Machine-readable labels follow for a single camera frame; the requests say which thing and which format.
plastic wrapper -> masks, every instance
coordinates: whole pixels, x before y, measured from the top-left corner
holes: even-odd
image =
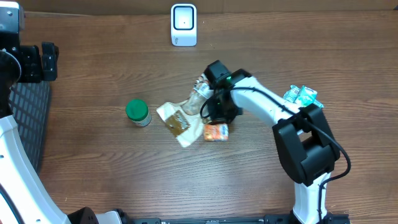
[[[303,86],[299,88],[295,85],[291,85],[290,90],[285,93],[283,99],[300,106],[308,106],[313,103],[323,108],[323,104],[316,100],[317,95],[318,92],[309,87]]]
[[[202,105],[212,95],[213,90],[210,89],[209,81],[205,74],[202,74],[193,85],[190,97],[188,101],[182,105],[182,109],[188,115],[198,114]],[[207,107],[203,110],[203,114],[207,114]]]
[[[205,132],[203,135],[206,141],[227,141],[228,134],[227,124],[205,124]]]
[[[213,95],[208,80],[202,74],[193,85],[189,99],[181,103],[166,102],[156,109],[166,127],[182,147],[188,147],[203,134],[204,124],[199,114],[205,101]]]

white device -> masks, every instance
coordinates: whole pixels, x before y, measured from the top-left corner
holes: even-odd
[[[174,46],[197,44],[197,9],[193,4],[175,4],[171,10],[171,35]]]

wooden table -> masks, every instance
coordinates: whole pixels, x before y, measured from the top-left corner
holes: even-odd
[[[247,217],[288,213],[293,182],[270,127],[246,113],[228,142],[181,148],[155,109],[180,102],[208,64],[245,68],[283,95],[318,90],[349,176],[328,185],[327,209],[352,223],[398,218],[398,12],[198,16],[196,47],[173,47],[163,16],[27,18],[23,44],[60,48],[40,178],[70,213],[122,208],[132,217]],[[124,108],[148,102],[135,128]],[[346,169],[336,163],[334,174]]]

green lid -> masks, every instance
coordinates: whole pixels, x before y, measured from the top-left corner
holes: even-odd
[[[148,112],[148,106],[142,100],[132,100],[126,106],[126,114],[133,121],[142,121]]]

jar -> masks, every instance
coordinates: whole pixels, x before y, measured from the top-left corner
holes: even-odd
[[[152,120],[149,108],[143,100],[132,100],[126,106],[127,117],[138,127],[147,126]]]

